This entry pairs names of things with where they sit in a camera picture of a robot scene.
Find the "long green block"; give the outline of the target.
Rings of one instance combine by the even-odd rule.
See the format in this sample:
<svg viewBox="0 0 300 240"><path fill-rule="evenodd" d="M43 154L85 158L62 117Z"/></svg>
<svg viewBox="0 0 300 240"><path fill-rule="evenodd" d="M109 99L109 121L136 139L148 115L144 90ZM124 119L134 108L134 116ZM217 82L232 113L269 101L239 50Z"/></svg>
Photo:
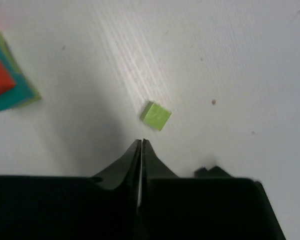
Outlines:
<svg viewBox="0 0 300 240"><path fill-rule="evenodd" d="M24 75L0 32L0 111L20 108L41 99Z"/></svg>

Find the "teal cube block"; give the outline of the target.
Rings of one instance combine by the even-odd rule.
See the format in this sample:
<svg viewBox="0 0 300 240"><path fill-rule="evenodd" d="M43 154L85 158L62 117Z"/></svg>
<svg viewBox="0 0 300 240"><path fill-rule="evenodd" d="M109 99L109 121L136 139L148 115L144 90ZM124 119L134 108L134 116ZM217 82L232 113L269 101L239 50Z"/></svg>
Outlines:
<svg viewBox="0 0 300 240"><path fill-rule="evenodd" d="M19 106L35 96L23 74L13 74L16 85L0 95L0 111Z"/></svg>

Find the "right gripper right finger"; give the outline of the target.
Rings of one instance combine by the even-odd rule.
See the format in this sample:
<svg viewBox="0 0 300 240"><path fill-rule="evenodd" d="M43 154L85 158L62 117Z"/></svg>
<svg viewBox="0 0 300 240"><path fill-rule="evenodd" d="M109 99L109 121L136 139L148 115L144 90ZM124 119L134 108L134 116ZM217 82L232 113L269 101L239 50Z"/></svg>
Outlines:
<svg viewBox="0 0 300 240"><path fill-rule="evenodd" d="M148 240L283 240L261 182L179 177L144 139L142 225Z"/></svg>

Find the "small green cube block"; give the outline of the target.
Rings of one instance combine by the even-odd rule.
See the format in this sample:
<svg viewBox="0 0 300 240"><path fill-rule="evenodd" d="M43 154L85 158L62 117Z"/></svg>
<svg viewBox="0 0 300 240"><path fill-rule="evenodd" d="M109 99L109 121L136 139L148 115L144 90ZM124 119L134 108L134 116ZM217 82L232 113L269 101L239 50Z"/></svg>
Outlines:
<svg viewBox="0 0 300 240"><path fill-rule="evenodd" d="M156 102L149 101L140 115L140 120L147 126L161 131L172 112L165 109Z"/></svg>

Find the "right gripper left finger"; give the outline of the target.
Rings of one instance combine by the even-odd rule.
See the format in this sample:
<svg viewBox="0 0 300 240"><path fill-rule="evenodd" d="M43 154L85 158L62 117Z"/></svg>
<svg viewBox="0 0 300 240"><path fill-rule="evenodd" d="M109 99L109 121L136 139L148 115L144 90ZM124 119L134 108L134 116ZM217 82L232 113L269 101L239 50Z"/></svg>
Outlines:
<svg viewBox="0 0 300 240"><path fill-rule="evenodd" d="M91 177L0 175L0 240L131 240L140 140Z"/></svg>

